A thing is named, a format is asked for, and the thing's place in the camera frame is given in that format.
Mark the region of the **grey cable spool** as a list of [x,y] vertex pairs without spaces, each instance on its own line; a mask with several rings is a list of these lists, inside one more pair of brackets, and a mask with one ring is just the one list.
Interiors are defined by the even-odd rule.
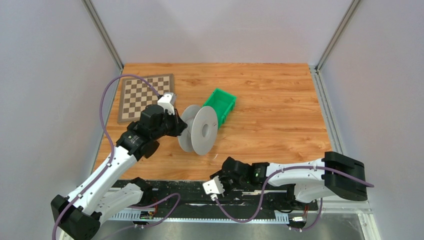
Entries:
[[187,153],[204,156],[215,144],[218,133],[218,117],[211,106],[188,106],[181,119],[187,128],[178,136],[179,146]]

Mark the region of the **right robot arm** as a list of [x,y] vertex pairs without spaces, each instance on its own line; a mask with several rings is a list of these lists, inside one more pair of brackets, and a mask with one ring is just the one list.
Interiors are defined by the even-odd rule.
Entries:
[[231,187],[267,185],[280,187],[293,185],[285,195],[286,204],[298,209],[304,203],[320,198],[338,196],[342,199],[363,202],[368,199],[365,165],[358,160],[334,151],[325,152],[322,158],[301,163],[243,163],[228,157],[221,170],[203,183],[203,190],[212,200],[227,194]]

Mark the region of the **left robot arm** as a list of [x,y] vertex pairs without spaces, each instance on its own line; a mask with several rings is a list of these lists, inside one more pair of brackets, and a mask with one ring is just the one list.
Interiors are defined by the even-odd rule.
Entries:
[[74,240],[92,239],[102,224],[123,209],[138,204],[147,207],[153,201],[152,187],[136,177],[117,192],[106,193],[130,167],[141,158],[151,157],[164,136],[178,137],[188,127],[178,111],[158,104],[148,105],[140,119],[131,122],[104,162],[66,197],[57,195],[51,201],[54,218],[52,239],[61,228]]

